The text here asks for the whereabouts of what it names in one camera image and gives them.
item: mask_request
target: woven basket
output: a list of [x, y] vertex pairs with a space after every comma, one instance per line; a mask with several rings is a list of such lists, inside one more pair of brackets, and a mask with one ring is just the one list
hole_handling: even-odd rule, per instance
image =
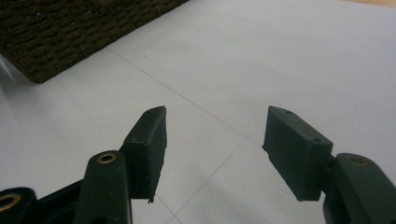
[[187, 1], [0, 1], [0, 53], [42, 83]]

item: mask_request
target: screw hole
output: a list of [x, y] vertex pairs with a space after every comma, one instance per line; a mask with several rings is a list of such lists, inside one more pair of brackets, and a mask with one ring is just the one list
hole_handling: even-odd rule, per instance
[[107, 224], [107, 223], [108, 223], [107, 217], [97, 217], [91, 222], [91, 224]]
[[107, 154], [103, 154], [102, 156], [100, 156], [100, 157], [97, 159], [97, 161], [98, 161], [99, 163], [102, 163], [102, 164], [108, 164], [108, 163], [113, 162], [116, 158], [117, 158], [116, 155], [107, 153]]
[[10, 193], [0, 197], [0, 212], [6, 211], [13, 207], [21, 200], [21, 195], [17, 193]]
[[349, 161], [351, 161], [355, 165], [366, 166], [366, 165], [369, 164], [369, 162], [366, 159], [362, 158], [362, 157], [349, 156], [348, 159], [349, 159]]

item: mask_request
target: dark brown wicker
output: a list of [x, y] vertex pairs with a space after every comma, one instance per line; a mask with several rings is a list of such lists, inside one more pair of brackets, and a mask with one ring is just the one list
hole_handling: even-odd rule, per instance
[[188, 0], [2, 0], [0, 53], [42, 83]]

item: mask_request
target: tile grout line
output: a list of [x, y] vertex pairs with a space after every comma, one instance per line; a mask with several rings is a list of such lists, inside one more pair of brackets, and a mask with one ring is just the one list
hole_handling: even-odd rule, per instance
[[218, 120], [219, 122], [221, 122], [222, 124], [224, 124], [225, 126], [229, 127], [230, 129], [232, 129], [233, 131], [235, 131], [236, 133], [241, 134], [242, 136], [248, 138], [245, 134], [239, 132], [238, 130], [236, 130], [233, 126], [229, 125], [228, 123], [226, 123], [225, 121], [223, 121], [222, 119], [219, 119], [218, 117], [214, 116], [213, 114], [211, 114], [209, 111], [205, 110], [204, 108], [200, 107], [198, 104], [196, 104], [195, 102], [193, 102], [192, 100], [190, 100], [189, 98], [187, 98], [186, 96], [182, 95], [181, 93], [179, 93], [178, 91], [175, 91], [174, 89], [170, 88], [169, 86], [165, 85], [163, 82], [161, 82], [158, 78], [153, 77], [152, 75], [150, 75], [148, 72], [144, 71], [143, 69], [141, 69], [140, 67], [134, 65], [133, 63], [129, 62], [128, 60], [126, 60], [125, 58], [123, 58], [122, 56], [120, 56], [118, 53], [114, 52], [111, 49], [108, 49], [109, 51], [111, 51], [112, 53], [114, 53], [115, 55], [117, 55], [118, 57], [120, 57], [121, 59], [123, 59], [125, 62], [127, 62], [128, 64], [130, 64], [131, 66], [135, 67], [136, 69], [138, 69], [139, 71], [141, 71], [142, 73], [146, 74], [148, 77], [154, 79], [156, 82], [160, 83], [161, 85], [163, 85], [166, 89], [174, 92], [176, 95], [178, 95], [179, 97], [185, 99], [186, 101], [190, 102], [190, 104], [197, 106], [198, 108], [200, 108], [202, 111], [206, 112], [206, 114], [210, 115], [211, 117], [213, 117], [214, 119]]
[[242, 145], [245, 144], [245, 142], [248, 139], [245, 138], [234, 150], [233, 152], [221, 163], [221, 165], [210, 175], [210, 177], [204, 182], [204, 184], [201, 185], [201, 187], [198, 188], [198, 190], [195, 191], [195, 193], [183, 204], [183, 206], [176, 212], [175, 216], [177, 216], [181, 210], [192, 200], [193, 197], [203, 188], [209, 180], [212, 179], [212, 177], [219, 171], [219, 169], [233, 156], [233, 154], [238, 150]]
[[73, 97], [73, 95], [67, 90], [67, 88], [62, 84], [62, 82], [55, 77], [56, 81], [59, 83], [59, 85], [61, 85], [62, 89], [64, 89], [64, 91], [67, 92], [67, 94], [69, 94], [69, 96], [72, 98], [72, 100], [76, 103], [76, 105], [78, 106], [78, 108], [90, 119], [90, 121], [93, 123], [93, 125], [97, 128], [97, 130], [99, 131], [99, 133], [101, 135], [103, 135], [105, 137], [105, 139], [107, 139], [107, 141], [110, 143], [111, 146], [113, 146], [114, 150], [117, 150], [117, 147], [115, 146], [115, 144], [107, 137], [107, 135], [105, 134], [105, 132], [103, 132], [103, 130], [99, 127], [99, 125], [91, 118], [91, 116], [87, 113], [87, 111], [84, 110], [84, 108], [78, 103], [78, 101], [76, 100], [76, 98]]

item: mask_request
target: white tile floor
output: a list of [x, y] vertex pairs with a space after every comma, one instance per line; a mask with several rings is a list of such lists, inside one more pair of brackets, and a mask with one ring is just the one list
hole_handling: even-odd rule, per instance
[[140, 115], [167, 112], [154, 204], [134, 223], [324, 223], [261, 149], [267, 107], [294, 111], [333, 154], [396, 183], [395, 8], [335, 0], [191, 0], [42, 84], [0, 73], [0, 190], [38, 197], [118, 149]]

